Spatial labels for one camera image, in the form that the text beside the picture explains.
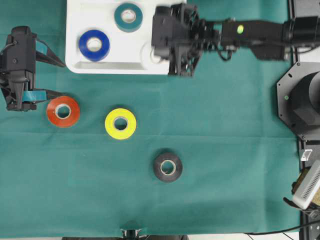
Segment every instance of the teal tape strip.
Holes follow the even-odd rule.
[[[46,101],[47,93],[46,91],[24,91],[22,102],[38,102],[38,101]]]
[[[38,52],[47,55],[47,51],[48,51],[48,47],[47,45],[45,45],[44,43],[40,42],[40,41],[35,41],[35,50],[37,50]]]
[[[135,19],[132,22],[125,22],[122,18],[122,14],[125,11],[133,11],[135,13]],[[118,6],[114,12],[114,20],[117,27],[127,33],[138,30],[143,20],[143,13],[141,9],[132,3],[124,3]]]

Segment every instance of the yellow tape roll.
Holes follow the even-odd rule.
[[[116,128],[116,120],[124,119],[126,127],[122,130]],[[109,112],[104,122],[106,132],[114,139],[124,140],[130,138],[137,128],[135,115],[127,109],[117,108]]]

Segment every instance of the white device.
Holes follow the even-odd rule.
[[[320,187],[320,160],[316,160],[300,186],[293,195],[292,201],[305,210],[310,205]]]
[[[137,5],[142,13],[141,27],[134,32],[120,30],[115,10],[123,3]],[[156,6],[186,3],[186,0],[67,0],[65,63],[78,74],[157,74],[167,75],[169,61],[154,55],[151,46]],[[86,59],[78,48],[82,34],[99,30],[110,41],[108,55],[100,61]]]

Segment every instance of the green led light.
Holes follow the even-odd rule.
[[[238,28],[236,29],[236,32],[238,34],[242,34],[244,32],[245,27],[243,25],[239,25]]]

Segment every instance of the white tray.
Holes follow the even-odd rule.
[[[160,74],[169,72],[169,62],[153,56],[152,22],[156,6],[186,3],[186,0],[133,0],[143,13],[141,27],[135,32],[118,29],[114,12],[124,0],[67,0],[65,63],[78,74]],[[108,55],[101,61],[87,60],[78,41],[88,30],[104,32],[110,41]]]

